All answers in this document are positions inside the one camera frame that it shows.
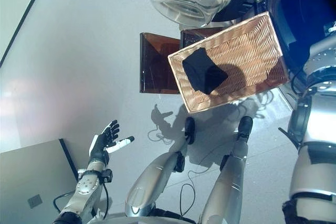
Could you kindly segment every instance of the black cloth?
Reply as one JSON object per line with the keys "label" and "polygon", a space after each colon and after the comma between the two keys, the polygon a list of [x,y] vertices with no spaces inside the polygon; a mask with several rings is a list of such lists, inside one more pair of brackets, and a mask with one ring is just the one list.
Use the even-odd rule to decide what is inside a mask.
{"label": "black cloth", "polygon": [[210,94],[228,75],[206,54],[205,48],[194,51],[182,61],[183,69],[195,91]]}

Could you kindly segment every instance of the cable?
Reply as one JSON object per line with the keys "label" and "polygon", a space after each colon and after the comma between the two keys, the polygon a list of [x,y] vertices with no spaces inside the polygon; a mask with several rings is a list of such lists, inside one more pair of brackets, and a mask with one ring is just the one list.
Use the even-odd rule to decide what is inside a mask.
{"label": "cable", "polygon": [[[224,144],[225,144],[225,143],[220,144],[220,145],[216,146],[215,148],[213,148],[210,152],[208,152],[208,153],[201,159],[201,161],[198,163],[198,165],[200,165],[200,164],[203,162],[204,159],[206,159],[211,153],[213,153],[213,151],[214,151],[215,149],[221,147],[221,146],[224,145]],[[189,171],[188,171],[187,176],[188,176],[189,180],[191,181],[191,184],[192,184],[192,185],[191,185],[191,184],[188,184],[188,183],[185,183],[185,184],[183,184],[182,187],[181,187],[181,191],[180,191],[180,215],[181,215],[181,217],[183,217],[187,212],[189,212],[189,210],[193,207],[193,205],[194,205],[194,203],[195,203],[195,199],[196,199],[196,189],[195,189],[195,184],[194,184],[193,180],[191,179],[189,173],[202,174],[202,173],[207,172],[209,169],[210,169],[210,167],[208,167],[207,169],[205,169],[205,170],[202,171],[202,172],[195,172],[195,171],[193,171],[193,170],[189,170]],[[193,202],[191,203],[191,205],[189,206],[189,208],[187,209],[187,211],[184,212],[184,213],[182,213],[182,191],[183,191],[183,187],[184,187],[184,186],[187,186],[187,185],[190,186],[190,187],[193,189],[193,192],[194,192],[194,199],[193,199]]]}
{"label": "cable", "polygon": [[[194,192],[194,199],[193,199],[193,202],[191,203],[191,205],[189,206],[189,208],[187,209],[186,212],[182,213],[182,190],[183,190],[183,187],[184,186],[190,186]],[[189,210],[193,207],[194,203],[195,203],[195,198],[196,198],[196,191],[195,191],[195,188],[191,185],[191,184],[183,184],[182,187],[181,187],[181,191],[180,191],[180,214],[181,216],[183,217],[187,212],[189,212]]]}
{"label": "cable", "polygon": [[165,137],[163,136],[163,135],[161,135],[160,133],[156,133],[156,137],[157,137],[157,140],[154,140],[154,139],[151,139],[151,137],[150,137],[150,134],[152,133],[152,132],[154,132],[154,131],[158,131],[159,130],[159,126],[158,125],[156,125],[156,129],[155,130],[151,130],[151,131],[149,131],[148,133],[147,133],[147,137],[148,137],[148,139],[150,140],[150,141],[152,141],[152,142],[159,142],[159,141],[163,141],[163,143],[164,144],[166,144],[166,145],[170,145],[173,141],[172,140],[165,140]]}
{"label": "cable", "polygon": [[298,76],[298,74],[299,74],[302,70],[303,70],[303,67],[300,68],[300,70],[293,76],[293,78],[292,78],[291,81],[290,81],[290,87],[291,87],[293,93],[296,94],[296,95],[299,96],[299,97],[301,97],[303,94],[302,94],[302,93],[298,93],[298,92],[296,92],[296,90],[294,89],[294,80],[295,80],[295,78]]}
{"label": "cable", "polygon": [[59,208],[58,208],[58,206],[57,206],[57,204],[56,204],[56,200],[58,200],[58,199],[60,199],[60,198],[63,198],[63,197],[66,197],[66,196],[69,196],[69,195],[74,194],[74,193],[75,193],[75,191],[71,191],[71,192],[69,192],[69,193],[62,194],[62,195],[60,195],[60,196],[57,196],[57,197],[52,201],[52,203],[53,203],[53,205],[54,205],[54,208],[58,211],[58,213],[60,213],[61,211],[59,210]]}
{"label": "cable", "polygon": [[103,220],[105,220],[107,212],[109,210],[109,193],[107,192],[105,183],[103,183],[103,187],[104,187],[105,193],[106,193],[106,210],[105,210],[105,214],[104,214],[104,218],[103,218]]}

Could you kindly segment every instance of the black wire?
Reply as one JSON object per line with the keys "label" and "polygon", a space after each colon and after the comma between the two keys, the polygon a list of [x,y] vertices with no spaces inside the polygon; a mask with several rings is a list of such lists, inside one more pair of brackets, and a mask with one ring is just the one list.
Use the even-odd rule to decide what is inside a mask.
{"label": "black wire", "polygon": [[52,203],[53,203],[53,205],[54,205],[54,208],[58,211],[58,213],[60,213],[61,211],[59,210],[59,208],[58,208],[58,206],[57,206],[57,204],[56,204],[56,200],[58,200],[58,199],[60,199],[60,198],[63,198],[63,197],[66,197],[66,196],[69,196],[69,195],[74,194],[74,193],[75,193],[75,191],[70,191],[70,192],[68,192],[68,193],[66,193],[66,194],[62,194],[62,195],[60,195],[60,196],[57,196],[57,197],[52,201]]}
{"label": "black wire", "polygon": [[107,192],[105,183],[103,183],[103,187],[104,187],[105,193],[106,193],[106,210],[105,210],[105,215],[104,215],[104,218],[103,218],[103,220],[105,220],[106,215],[107,215],[107,211],[109,210],[109,193]]}
{"label": "black wire", "polygon": [[[183,187],[184,186],[190,186],[192,188],[192,190],[194,191],[194,199],[193,202],[191,203],[190,207],[187,209],[186,212],[182,213],[182,191],[183,191]],[[183,217],[187,212],[189,212],[189,210],[193,207],[194,203],[195,203],[195,198],[196,198],[196,192],[195,192],[195,188],[191,185],[191,184],[183,184],[181,187],[181,191],[180,191],[180,214]]]}
{"label": "black wire", "polygon": [[296,94],[297,96],[301,97],[303,94],[302,93],[298,93],[295,89],[294,89],[294,80],[295,78],[298,76],[298,74],[303,70],[303,67],[300,68],[300,70],[293,76],[293,78],[290,81],[290,87],[293,91],[294,94]]}

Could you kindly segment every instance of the white floor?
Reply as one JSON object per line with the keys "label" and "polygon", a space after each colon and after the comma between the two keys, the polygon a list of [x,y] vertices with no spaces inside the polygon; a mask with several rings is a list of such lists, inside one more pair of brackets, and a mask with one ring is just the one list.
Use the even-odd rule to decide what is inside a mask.
{"label": "white floor", "polygon": [[[135,141],[110,157],[109,213],[123,211],[133,182],[154,158],[183,136],[187,117],[179,95],[139,93],[139,33],[179,38],[178,25],[149,0],[37,0],[22,26],[1,74],[1,151],[63,137],[78,168],[88,161],[92,137],[118,119],[121,137]],[[173,137],[151,141],[151,112],[170,112]],[[181,186],[195,176],[196,201],[186,217],[198,220],[228,153],[239,119],[254,118],[244,182],[241,223],[284,223],[296,150],[277,128],[287,128],[290,107],[277,89],[239,104],[195,116],[197,135],[183,173],[172,174],[157,201],[179,212]],[[149,137],[157,140],[159,131]],[[192,201],[183,191],[182,207]]]}

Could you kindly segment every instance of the woven basket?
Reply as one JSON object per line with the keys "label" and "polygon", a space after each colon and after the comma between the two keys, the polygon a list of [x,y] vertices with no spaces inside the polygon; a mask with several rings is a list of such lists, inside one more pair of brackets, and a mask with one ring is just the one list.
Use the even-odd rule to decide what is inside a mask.
{"label": "woven basket", "polygon": [[[228,74],[228,78],[209,95],[192,88],[182,67],[182,61],[202,47],[212,61]],[[171,54],[168,60],[189,113],[260,93],[289,80],[268,12]]]}

